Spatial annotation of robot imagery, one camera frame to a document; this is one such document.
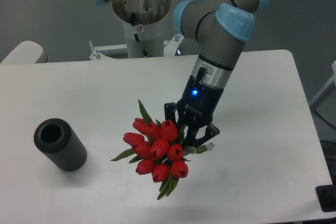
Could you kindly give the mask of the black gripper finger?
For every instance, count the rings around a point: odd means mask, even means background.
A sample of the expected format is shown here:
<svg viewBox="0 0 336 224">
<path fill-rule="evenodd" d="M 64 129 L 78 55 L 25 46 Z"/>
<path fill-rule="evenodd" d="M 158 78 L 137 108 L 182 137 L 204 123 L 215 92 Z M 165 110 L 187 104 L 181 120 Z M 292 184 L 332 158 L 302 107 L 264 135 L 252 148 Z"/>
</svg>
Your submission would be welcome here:
<svg viewBox="0 0 336 224">
<path fill-rule="evenodd" d="M 189 126 L 184 141 L 184 146 L 199 147 L 220 134 L 220 130 L 211 122 L 205 128 L 205 133 L 202 137 L 197 138 L 199 129 L 196 126 Z"/>
<path fill-rule="evenodd" d="M 177 103 L 169 102 L 164 105 L 165 120 L 171 120 L 178 130 L 183 129 L 182 122 L 176 119 Z"/>
</svg>

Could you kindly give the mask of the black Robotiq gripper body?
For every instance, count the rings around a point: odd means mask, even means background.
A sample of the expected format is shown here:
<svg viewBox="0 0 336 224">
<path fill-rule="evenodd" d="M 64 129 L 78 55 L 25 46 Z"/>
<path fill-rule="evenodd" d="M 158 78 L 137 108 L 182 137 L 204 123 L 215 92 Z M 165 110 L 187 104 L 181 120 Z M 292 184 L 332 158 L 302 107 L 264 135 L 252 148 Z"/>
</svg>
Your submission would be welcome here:
<svg viewBox="0 0 336 224">
<path fill-rule="evenodd" d="M 190 76 L 182 98 L 177 102 L 177 127 L 182 125 L 200 129 L 209 125 L 213 113 L 224 92 L 223 88 L 212 87 L 196 81 Z"/>
</svg>

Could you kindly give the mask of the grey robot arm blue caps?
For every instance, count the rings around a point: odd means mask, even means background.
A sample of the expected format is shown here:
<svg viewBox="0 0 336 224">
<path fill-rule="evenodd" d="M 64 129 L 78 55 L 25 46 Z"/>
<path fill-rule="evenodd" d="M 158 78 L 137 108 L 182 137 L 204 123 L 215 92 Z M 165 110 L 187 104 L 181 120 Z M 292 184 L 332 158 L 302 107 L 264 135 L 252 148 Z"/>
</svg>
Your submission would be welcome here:
<svg viewBox="0 0 336 224">
<path fill-rule="evenodd" d="M 171 0 L 94 0 L 111 3 L 123 22 L 130 58 L 164 54 L 162 20 Z M 238 58 L 255 26 L 255 11 L 270 0 L 182 1 L 172 22 L 183 37 L 196 41 L 201 51 L 181 99 L 164 106 L 165 118 L 186 132 L 185 144 L 200 146 L 219 134 L 213 113 Z"/>
</svg>

